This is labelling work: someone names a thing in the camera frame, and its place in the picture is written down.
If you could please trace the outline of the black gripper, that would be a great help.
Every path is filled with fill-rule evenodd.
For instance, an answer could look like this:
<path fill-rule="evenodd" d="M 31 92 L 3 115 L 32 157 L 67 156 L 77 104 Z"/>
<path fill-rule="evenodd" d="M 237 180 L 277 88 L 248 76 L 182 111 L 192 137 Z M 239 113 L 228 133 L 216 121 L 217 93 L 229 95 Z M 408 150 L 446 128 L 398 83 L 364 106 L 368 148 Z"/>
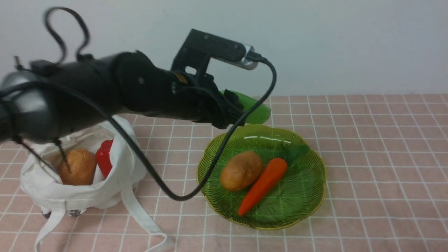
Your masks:
<path fill-rule="evenodd" d="M 224 89 L 223 93 L 219 91 L 212 75 L 196 76 L 179 71 L 172 74 L 177 80 L 171 83 L 171 92 L 192 104 L 193 111 L 199 114 L 199 119 L 194 122 L 210 123 L 224 129 L 236 123 L 236 111 L 243 113 L 244 106 L 236 92 L 228 89 Z"/>

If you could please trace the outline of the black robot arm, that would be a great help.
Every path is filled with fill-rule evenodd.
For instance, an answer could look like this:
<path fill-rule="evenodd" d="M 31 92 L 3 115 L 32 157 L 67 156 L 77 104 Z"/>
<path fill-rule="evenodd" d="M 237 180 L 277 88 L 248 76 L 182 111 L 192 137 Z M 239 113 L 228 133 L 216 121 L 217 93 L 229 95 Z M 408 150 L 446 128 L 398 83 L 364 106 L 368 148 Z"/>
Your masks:
<path fill-rule="evenodd" d="M 244 124 L 237 96 L 221 93 L 211 75 L 163 70 L 139 51 L 66 63 L 44 75 L 20 70 L 1 81 L 1 142 L 14 135 L 54 142 L 121 113 L 219 129 Z"/>

